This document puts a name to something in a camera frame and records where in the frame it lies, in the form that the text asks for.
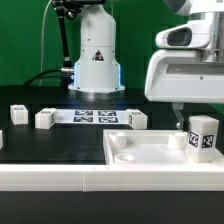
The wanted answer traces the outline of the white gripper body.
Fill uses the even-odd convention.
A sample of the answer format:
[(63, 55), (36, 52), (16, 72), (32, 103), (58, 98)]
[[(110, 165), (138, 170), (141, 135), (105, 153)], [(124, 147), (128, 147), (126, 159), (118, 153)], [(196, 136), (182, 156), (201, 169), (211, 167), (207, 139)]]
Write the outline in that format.
[(159, 50), (149, 61), (150, 101), (224, 104), (224, 64), (201, 62), (196, 50)]

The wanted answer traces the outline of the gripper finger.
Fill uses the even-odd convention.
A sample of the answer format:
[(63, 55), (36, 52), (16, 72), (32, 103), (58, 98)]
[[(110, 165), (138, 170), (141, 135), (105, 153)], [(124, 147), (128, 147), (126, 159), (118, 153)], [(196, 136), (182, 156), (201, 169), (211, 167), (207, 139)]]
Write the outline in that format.
[(184, 104), (183, 103), (173, 103), (172, 108), (177, 117), (177, 124), (176, 124), (177, 129), (179, 131), (182, 131), (183, 127), (184, 127), (184, 117), (183, 117), (181, 111), (184, 108)]

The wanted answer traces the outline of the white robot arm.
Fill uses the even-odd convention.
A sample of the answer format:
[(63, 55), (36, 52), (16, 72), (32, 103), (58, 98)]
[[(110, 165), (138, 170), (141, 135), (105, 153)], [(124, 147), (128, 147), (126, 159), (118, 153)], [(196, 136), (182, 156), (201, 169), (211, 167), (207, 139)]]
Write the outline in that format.
[[(188, 22), (157, 34), (145, 96), (171, 102), (177, 116), (185, 103), (224, 103), (224, 0), (163, 0)], [(115, 59), (116, 23), (102, 6), (81, 12), (81, 52), (69, 89), (94, 99), (123, 91)]]

